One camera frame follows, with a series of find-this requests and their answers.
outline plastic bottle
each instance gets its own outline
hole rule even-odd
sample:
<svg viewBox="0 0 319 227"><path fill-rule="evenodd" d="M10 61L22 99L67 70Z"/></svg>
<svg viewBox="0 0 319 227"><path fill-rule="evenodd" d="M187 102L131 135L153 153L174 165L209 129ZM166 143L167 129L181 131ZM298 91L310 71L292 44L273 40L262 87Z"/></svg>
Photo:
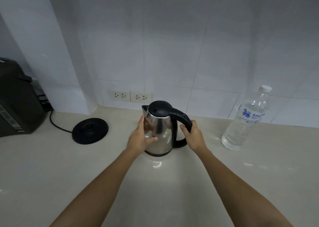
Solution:
<svg viewBox="0 0 319 227"><path fill-rule="evenodd" d="M228 126L223 137L223 145L232 151L239 150L251 128L259 122L268 110L268 93L271 87L262 85L259 91L249 94L240 105L235 119Z"/></svg>

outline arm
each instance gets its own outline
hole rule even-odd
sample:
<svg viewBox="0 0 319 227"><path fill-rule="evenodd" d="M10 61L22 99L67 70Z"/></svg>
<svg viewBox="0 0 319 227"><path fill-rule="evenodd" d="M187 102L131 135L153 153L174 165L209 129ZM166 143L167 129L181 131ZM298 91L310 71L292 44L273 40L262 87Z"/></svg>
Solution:
<svg viewBox="0 0 319 227"><path fill-rule="evenodd" d="M97 227L109 212L120 185L133 161L157 138L145 140L144 115L132 132L126 149L101 172L58 216L51 227Z"/></svg>
<svg viewBox="0 0 319 227"><path fill-rule="evenodd" d="M213 185L220 196L229 217L236 227L241 226L289 226L292 225L276 207L240 177L234 174L206 147L196 121L189 133L181 129L190 149L204 164Z"/></svg>

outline white countertop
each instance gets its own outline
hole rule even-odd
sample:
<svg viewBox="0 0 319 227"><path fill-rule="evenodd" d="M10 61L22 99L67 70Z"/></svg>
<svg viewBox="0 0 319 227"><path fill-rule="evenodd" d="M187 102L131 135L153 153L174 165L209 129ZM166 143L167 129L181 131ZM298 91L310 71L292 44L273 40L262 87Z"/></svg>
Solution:
<svg viewBox="0 0 319 227"><path fill-rule="evenodd" d="M47 119L31 135L0 138L1 226L49 226L74 197L125 149L142 111L98 107L92 116L57 113L72 130L98 117L101 141L79 145ZM269 199L294 226L319 226L319 129L260 123L239 151L221 136L230 120L197 120L208 148ZM233 226L208 174L186 146L133 163L103 226Z"/></svg>

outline bottle bottom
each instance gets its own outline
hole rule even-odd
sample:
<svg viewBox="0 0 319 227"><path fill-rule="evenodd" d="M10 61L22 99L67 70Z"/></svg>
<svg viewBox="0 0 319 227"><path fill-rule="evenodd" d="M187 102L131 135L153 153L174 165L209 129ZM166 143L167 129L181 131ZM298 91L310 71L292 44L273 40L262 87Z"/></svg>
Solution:
<svg viewBox="0 0 319 227"><path fill-rule="evenodd" d="M221 142L227 149L231 151L239 150L239 145L234 145L229 139L225 137L225 135L223 135L223 137L221 138Z"/></svg>

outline kettle spout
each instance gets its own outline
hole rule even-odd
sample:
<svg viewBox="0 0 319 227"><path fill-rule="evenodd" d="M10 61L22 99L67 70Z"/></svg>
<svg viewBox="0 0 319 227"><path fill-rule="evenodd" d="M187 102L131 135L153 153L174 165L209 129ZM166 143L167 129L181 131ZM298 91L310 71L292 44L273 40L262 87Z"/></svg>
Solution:
<svg viewBox="0 0 319 227"><path fill-rule="evenodd" d="M143 114L146 113L147 109L148 109L148 105L142 105Z"/></svg>

